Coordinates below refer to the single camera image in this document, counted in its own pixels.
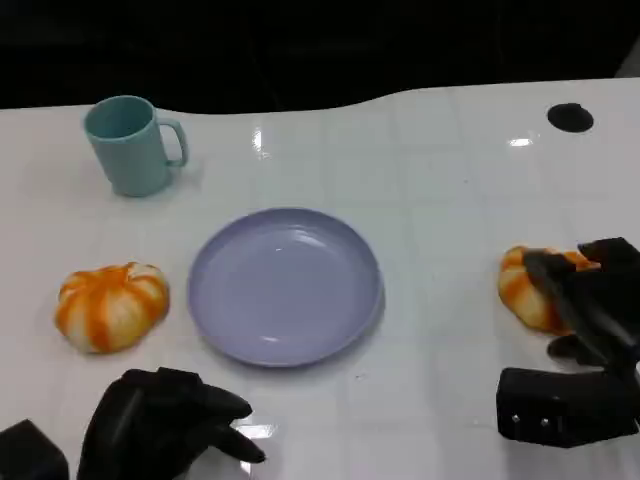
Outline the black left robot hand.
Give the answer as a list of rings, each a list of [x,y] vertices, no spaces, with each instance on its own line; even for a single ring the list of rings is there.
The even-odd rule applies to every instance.
[[[87,427],[79,479],[177,479],[213,447],[259,464],[264,451],[232,427],[253,413],[196,373],[130,369],[104,392]]]

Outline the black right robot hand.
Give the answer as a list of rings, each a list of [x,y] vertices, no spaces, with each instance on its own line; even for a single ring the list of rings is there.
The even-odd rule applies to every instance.
[[[580,270],[561,254],[523,255],[533,285],[570,332],[547,347],[550,357],[634,373],[639,365],[639,250],[622,237],[583,243],[594,268]]]

